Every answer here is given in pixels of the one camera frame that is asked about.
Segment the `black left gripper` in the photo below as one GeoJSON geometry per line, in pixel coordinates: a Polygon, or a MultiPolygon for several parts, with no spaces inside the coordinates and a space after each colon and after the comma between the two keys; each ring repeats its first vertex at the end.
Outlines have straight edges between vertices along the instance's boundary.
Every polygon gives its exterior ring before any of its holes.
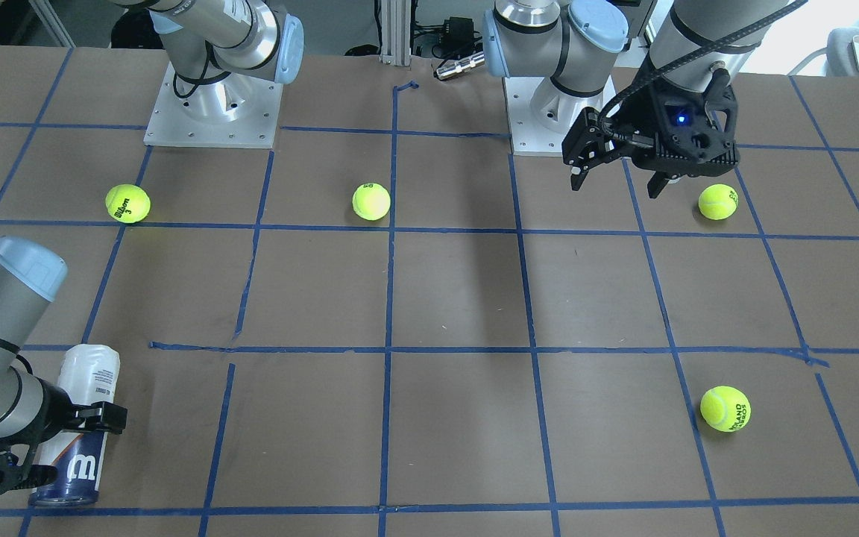
{"type": "Polygon", "coordinates": [[[705,91],[693,92],[640,71],[631,89],[610,119],[585,107],[570,126],[562,140],[563,162],[572,167],[570,189],[579,191],[594,167],[624,157],[624,148],[635,166],[654,171],[647,181],[649,198],[658,198],[681,175],[720,176],[739,163],[729,72],[712,72],[705,91]],[[613,132],[631,142],[618,142],[613,132]]]}

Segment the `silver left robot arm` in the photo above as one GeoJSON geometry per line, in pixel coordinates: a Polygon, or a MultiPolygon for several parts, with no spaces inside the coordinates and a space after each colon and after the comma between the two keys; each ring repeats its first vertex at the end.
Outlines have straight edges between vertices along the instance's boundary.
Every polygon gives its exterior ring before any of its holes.
{"type": "Polygon", "coordinates": [[[770,26],[801,1],[675,1],[630,85],[604,92],[630,41],[609,1],[497,1],[482,42],[498,78],[540,79],[532,106],[563,135],[579,190],[590,170],[627,157],[649,170],[650,198],[683,177],[716,178],[739,163],[733,79],[770,26]]]}

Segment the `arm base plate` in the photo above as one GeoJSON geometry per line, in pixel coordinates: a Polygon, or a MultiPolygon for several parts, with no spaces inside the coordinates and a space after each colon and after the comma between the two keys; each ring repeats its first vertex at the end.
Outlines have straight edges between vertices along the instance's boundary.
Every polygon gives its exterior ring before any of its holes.
{"type": "Polygon", "coordinates": [[[549,78],[515,76],[504,79],[512,153],[518,156],[561,157],[561,144],[586,107],[597,111],[616,95],[611,78],[599,94],[573,96],[549,78]]]}
{"type": "Polygon", "coordinates": [[[272,149],[284,85],[231,74],[214,84],[190,85],[168,65],[143,142],[174,148],[272,149]]]}

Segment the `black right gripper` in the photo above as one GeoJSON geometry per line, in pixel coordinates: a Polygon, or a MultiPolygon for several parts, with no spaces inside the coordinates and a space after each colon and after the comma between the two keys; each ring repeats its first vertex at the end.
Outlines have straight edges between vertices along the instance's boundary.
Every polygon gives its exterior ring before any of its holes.
{"type": "Polygon", "coordinates": [[[34,457],[42,442],[54,438],[62,430],[120,435],[127,422],[128,410],[109,401],[90,405],[62,403],[39,412],[18,433],[0,436],[0,495],[14,490],[37,489],[51,485],[57,479],[57,467],[35,465],[34,457]]]}

